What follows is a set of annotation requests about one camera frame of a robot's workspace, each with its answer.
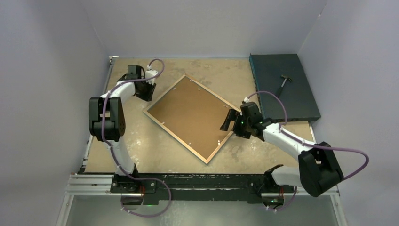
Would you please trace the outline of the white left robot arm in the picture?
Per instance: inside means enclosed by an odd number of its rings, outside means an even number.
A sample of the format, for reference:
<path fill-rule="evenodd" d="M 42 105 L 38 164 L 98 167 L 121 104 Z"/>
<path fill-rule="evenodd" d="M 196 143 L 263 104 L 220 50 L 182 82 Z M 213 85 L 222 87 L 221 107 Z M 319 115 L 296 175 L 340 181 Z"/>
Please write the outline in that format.
<path fill-rule="evenodd" d="M 150 66 L 129 65 L 112 89 L 89 100 L 90 134 L 109 149 L 114 162 L 112 192 L 118 188 L 133 193 L 139 188 L 152 190 L 158 184 L 172 186 L 164 175 L 139 173 L 129 157 L 123 105 L 130 97 L 148 102 L 144 114 L 205 164 L 233 134 L 230 122 L 238 113 L 236 107 L 188 75 L 154 100 L 159 76 L 160 72 Z"/>

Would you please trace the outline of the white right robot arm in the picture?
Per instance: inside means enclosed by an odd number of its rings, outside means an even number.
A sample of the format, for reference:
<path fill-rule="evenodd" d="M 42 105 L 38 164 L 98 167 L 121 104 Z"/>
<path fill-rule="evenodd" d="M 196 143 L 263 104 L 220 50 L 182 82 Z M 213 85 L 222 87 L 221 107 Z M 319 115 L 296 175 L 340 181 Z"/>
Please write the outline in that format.
<path fill-rule="evenodd" d="M 257 137 L 297 161 L 297 167 L 280 164 L 267 170 L 264 179 L 267 190 L 275 192 L 282 186 L 296 186 L 318 197 L 344 180 L 338 160 L 328 143 L 310 142 L 286 130 L 275 120 L 263 118 L 254 102 L 243 103 L 239 111 L 230 109 L 220 129 L 227 130 L 231 121 L 236 136 L 246 139 Z"/>

